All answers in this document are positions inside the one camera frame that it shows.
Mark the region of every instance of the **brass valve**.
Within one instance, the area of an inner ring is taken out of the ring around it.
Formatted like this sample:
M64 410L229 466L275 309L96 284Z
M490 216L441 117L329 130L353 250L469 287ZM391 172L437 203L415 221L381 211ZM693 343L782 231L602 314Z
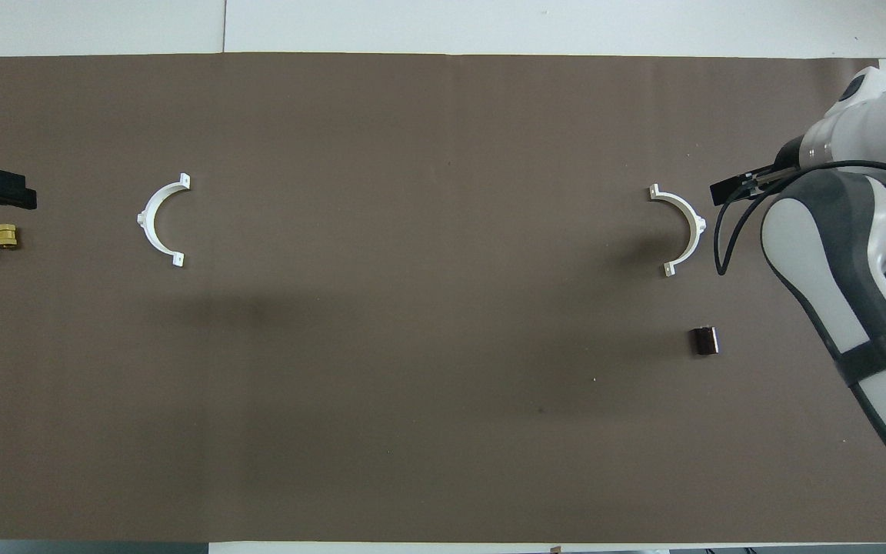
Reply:
M15 237L15 225L0 224L0 249L14 249L16 246L18 246L18 240Z

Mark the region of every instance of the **brown work surface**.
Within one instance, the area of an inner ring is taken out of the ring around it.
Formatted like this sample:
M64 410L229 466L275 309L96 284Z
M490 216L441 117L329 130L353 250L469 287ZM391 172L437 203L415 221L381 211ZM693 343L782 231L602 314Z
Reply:
M0 58L0 539L886 541L759 221L665 278L648 201L713 225L868 63Z

